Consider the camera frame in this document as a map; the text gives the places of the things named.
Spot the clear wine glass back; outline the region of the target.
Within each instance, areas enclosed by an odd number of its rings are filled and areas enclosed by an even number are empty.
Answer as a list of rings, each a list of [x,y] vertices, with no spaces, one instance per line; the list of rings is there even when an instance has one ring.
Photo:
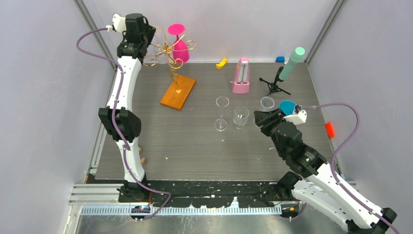
[[[165,46],[167,43],[166,31],[162,27],[156,27],[152,45],[154,46],[155,60],[159,64],[168,63],[169,58]]]

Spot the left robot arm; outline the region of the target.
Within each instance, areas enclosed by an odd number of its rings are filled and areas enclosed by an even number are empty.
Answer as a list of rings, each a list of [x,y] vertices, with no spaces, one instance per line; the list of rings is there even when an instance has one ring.
[[[113,91],[107,106],[98,110],[98,116],[121,153],[124,183],[118,189],[120,197],[143,202],[150,192],[138,147],[142,123],[132,112],[132,98],[137,76],[156,29],[140,13],[124,17],[114,14],[108,29],[121,33],[122,41],[116,49],[117,72]]]

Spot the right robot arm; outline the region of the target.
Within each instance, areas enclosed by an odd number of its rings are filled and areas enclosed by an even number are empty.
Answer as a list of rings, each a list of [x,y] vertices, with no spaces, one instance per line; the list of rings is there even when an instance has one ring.
[[[369,201],[342,179],[318,151],[303,142],[297,125],[306,122],[305,110],[296,108],[290,115],[280,108],[255,111],[254,118],[290,168],[277,183],[282,199],[303,201],[348,234],[384,234],[392,227],[397,217],[393,209]]]

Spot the blue wine glass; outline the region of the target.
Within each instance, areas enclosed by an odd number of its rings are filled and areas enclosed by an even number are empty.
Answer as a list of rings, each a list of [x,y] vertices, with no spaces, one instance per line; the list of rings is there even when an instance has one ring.
[[[296,103],[290,100],[283,100],[279,103],[279,109],[286,115],[293,115],[296,113]]]

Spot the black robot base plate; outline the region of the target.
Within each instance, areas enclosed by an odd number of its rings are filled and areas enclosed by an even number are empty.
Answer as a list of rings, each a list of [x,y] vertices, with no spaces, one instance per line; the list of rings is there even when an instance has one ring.
[[[146,188],[124,182],[117,189],[119,202],[144,202],[156,208],[227,208],[237,202],[240,208],[267,208],[292,202],[296,209],[303,202],[288,197],[275,182],[149,180]]]

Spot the clear wine glass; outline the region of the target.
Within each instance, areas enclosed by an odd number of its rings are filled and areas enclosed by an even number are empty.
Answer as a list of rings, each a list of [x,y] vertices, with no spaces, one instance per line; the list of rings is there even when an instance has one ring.
[[[263,97],[260,100],[260,110],[263,112],[271,112],[276,109],[275,101],[271,97]]]
[[[152,45],[154,46],[155,60],[159,64],[168,63],[169,58],[165,46],[167,43],[166,31],[162,27],[156,27]]]
[[[229,99],[224,96],[216,98],[218,118],[214,122],[214,128],[223,132],[227,129],[227,121],[225,120],[226,108],[229,105]]]

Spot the pink wine glass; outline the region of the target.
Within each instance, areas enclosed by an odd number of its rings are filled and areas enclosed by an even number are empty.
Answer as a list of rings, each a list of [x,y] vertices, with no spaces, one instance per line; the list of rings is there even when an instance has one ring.
[[[176,40],[173,43],[172,55],[178,64],[186,63],[190,58],[187,43],[182,39],[185,31],[185,26],[180,23],[175,23],[168,27],[168,33],[176,36]]]

